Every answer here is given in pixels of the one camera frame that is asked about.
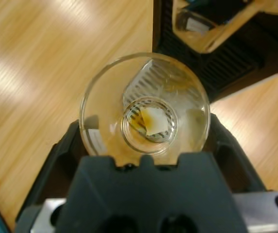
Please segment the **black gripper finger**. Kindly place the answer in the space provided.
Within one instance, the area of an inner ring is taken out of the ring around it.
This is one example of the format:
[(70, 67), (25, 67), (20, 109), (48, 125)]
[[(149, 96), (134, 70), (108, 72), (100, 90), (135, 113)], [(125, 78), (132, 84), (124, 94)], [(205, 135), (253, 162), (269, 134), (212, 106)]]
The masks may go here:
[(16, 219), (20, 219), (26, 208), (41, 205), (46, 199), (65, 198), (81, 158), (88, 155), (81, 139), (79, 122), (76, 120), (52, 146)]
[(215, 114), (211, 114), (209, 135), (203, 151), (213, 154), (233, 193), (267, 190), (237, 139)]

